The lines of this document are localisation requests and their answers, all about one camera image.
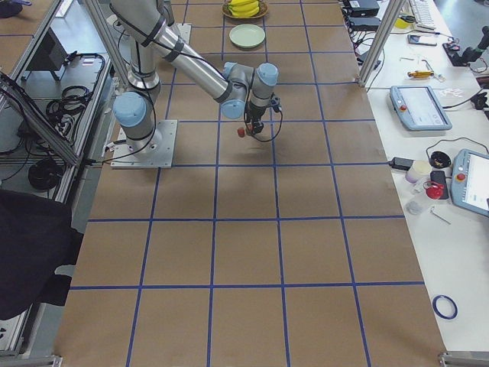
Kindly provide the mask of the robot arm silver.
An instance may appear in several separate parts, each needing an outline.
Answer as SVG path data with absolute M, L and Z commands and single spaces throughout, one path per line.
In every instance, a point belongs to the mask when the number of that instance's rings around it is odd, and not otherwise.
M 160 86 L 155 54 L 207 92 L 220 105 L 222 115 L 243 118 L 241 135 L 256 138 L 264 128 L 261 118 L 266 110 L 281 112 L 274 93 L 279 71 L 272 63 L 253 68 L 227 62 L 223 70 L 217 70 L 172 28 L 168 2 L 112 1 L 109 7 L 131 38 L 128 80 L 133 88 L 115 100 L 114 113 L 127 149 L 112 162 L 163 167 L 173 160 L 174 133 L 164 131 L 170 123 L 158 121 L 154 108 Z

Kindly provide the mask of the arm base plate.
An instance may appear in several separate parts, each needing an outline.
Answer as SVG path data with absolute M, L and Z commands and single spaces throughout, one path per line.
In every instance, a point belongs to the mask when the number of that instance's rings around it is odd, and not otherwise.
M 177 135 L 177 120 L 160 120 L 155 133 L 141 141 L 127 139 L 123 128 L 118 140 L 125 140 L 114 148 L 114 169 L 171 168 Z

